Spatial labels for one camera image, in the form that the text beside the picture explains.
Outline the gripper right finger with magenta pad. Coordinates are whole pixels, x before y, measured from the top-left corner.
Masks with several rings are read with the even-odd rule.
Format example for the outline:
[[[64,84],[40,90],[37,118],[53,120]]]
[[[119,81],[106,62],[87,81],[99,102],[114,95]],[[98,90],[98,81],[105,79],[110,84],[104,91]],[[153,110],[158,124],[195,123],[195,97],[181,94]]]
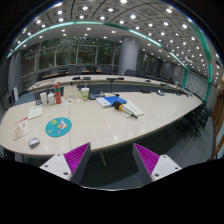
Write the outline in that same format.
[[[133,144],[132,153],[144,185],[181,170],[168,155],[158,155],[139,144]]]

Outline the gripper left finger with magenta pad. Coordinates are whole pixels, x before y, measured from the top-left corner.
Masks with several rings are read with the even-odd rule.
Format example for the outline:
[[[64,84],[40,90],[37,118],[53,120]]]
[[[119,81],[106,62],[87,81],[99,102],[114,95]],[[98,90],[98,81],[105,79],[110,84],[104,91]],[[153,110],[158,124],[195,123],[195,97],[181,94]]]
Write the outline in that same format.
[[[52,156],[41,166],[41,169],[75,184],[79,184],[90,154],[91,145],[86,143],[68,153]]]

